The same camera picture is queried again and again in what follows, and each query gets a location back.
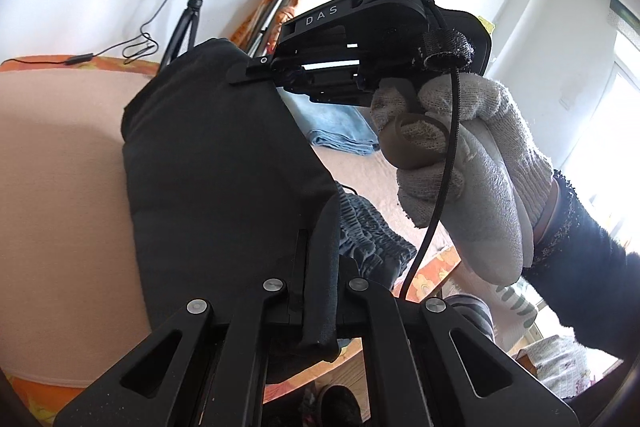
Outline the gloved right hand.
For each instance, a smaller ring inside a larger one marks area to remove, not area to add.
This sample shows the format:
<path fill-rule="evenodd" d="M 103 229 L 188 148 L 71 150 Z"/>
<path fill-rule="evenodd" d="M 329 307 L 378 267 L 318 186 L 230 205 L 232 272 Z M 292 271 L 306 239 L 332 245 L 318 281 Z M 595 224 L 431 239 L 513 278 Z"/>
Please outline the gloved right hand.
<path fill-rule="evenodd" d="M 430 222 L 445 168 L 452 95 L 436 77 L 409 98 L 385 79 L 370 112 L 385 158 L 396 164 L 398 200 L 418 228 Z M 470 270 L 492 285 L 514 283 L 534 257 L 534 230 L 552 192 L 552 164 L 536 147 L 506 86 L 464 72 L 454 169 L 440 221 Z M 397 164 L 401 155 L 413 162 Z"/>

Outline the dark sleeved right forearm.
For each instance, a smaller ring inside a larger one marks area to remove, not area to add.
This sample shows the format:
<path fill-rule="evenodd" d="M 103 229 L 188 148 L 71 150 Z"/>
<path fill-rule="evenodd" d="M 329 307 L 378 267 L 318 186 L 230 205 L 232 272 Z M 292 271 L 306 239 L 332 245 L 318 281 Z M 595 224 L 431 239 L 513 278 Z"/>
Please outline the dark sleeved right forearm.
<path fill-rule="evenodd" d="M 591 218 L 562 173 L 553 176 L 559 202 L 523 277 L 582 345 L 631 360 L 639 354 L 639 255 Z"/>

